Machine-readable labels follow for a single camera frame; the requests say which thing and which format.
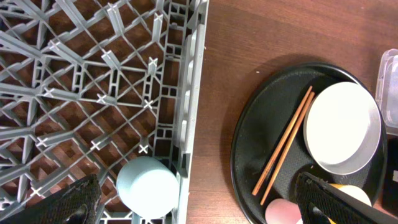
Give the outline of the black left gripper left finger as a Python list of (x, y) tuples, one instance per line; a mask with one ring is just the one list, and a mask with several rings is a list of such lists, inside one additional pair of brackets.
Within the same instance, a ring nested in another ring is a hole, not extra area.
[(97, 175), (90, 174), (43, 199), (34, 206), (5, 218), (1, 223), (94, 223), (100, 198), (101, 188)]

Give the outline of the blue plastic cup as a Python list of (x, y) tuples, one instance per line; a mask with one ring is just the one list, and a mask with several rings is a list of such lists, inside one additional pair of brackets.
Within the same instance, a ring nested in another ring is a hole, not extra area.
[(124, 165), (116, 189), (122, 203), (142, 218), (161, 218), (178, 205), (176, 176), (153, 157), (137, 157)]

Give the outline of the yellow bowl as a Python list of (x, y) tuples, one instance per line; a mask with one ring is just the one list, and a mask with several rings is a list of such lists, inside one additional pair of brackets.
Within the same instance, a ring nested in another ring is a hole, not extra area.
[(371, 201), (368, 195), (361, 188), (353, 185), (340, 185), (340, 184), (331, 184), (331, 185), (339, 189), (340, 191), (348, 194), (349, 196), (365, 203), (366, 205), (371, 206)]

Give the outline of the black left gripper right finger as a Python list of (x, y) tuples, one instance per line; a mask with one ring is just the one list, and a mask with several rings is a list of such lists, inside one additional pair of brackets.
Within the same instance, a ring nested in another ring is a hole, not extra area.
[(298, 175), (295, 198), (302, 221), (309, 223), (397, 224), (397, 219), (342, 192), (308, 172)]

